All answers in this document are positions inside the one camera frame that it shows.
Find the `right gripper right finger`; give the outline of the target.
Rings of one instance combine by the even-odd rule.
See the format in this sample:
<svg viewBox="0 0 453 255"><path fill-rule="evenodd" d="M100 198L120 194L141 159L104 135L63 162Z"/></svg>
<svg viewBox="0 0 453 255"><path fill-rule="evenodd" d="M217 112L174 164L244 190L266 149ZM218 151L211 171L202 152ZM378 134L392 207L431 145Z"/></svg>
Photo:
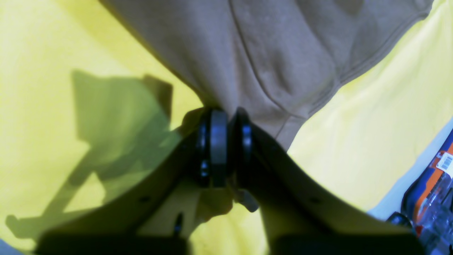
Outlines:
<svg viewBox="0 0 453 255"><path fill-rule="evenodd" d="M380 221L305 173L278 142L238 108L234 117L238 188L258 207L272 255L423 255L408 226Z"/></svg>

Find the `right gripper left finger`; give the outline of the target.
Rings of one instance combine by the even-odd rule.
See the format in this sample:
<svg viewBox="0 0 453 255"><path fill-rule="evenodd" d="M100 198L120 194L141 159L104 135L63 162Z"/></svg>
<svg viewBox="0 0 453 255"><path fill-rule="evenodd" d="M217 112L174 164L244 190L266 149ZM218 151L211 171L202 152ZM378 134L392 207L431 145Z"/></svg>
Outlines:
<svg viewBox="0 0 453 255"><path fill-rule="evenodd" d="M184 255L191 231L188 195L225 188L228 115L203 112L198 127L137 186L42 236L39 255Z"/></svg>

